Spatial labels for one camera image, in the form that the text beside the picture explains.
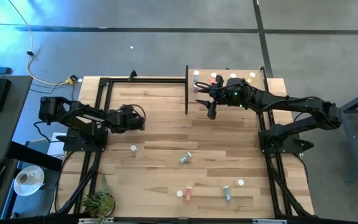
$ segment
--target gray floor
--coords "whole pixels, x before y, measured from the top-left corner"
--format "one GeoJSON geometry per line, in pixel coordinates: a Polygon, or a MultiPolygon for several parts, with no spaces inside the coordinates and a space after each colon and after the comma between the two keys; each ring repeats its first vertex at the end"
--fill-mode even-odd
{"type": "MultiPolygon", "coordinates": [[[[76,27],[256,28],[251,0],[16,0],[29,24],[76,27]]],[[[356,0],[259,0],[266,29],[358,30],[356,0]]],[[[5,0],[0,23],[22,24],[5,0]]],[[[183,75],[193,68],[258,69],[263,65],[257,34],[34,32],[35,75],[50,82],[67,76],[183,75]]],[[[318,96],[339,106],[358,95],[358,35],[267,35],[274,77],[294,96],[318,96]]],[[[0,30],[0,66],[26,75],[27,32],[0,30]]],[[[53,95],[70,98],[71,87],[53,95]]],[[[75,96],[80,86],[76,86],[75,96]]],[[[40,136],[32,127],[39,98],[30,93],[14,140],[40,136]]],[[[42,126],[48,136],[64,127],[42,126]]],[[[301,135],[315,143],[305,154],[317,215],[358,221],[358,182],[345,183],[354,168],[344,131],[301,135]]]]}

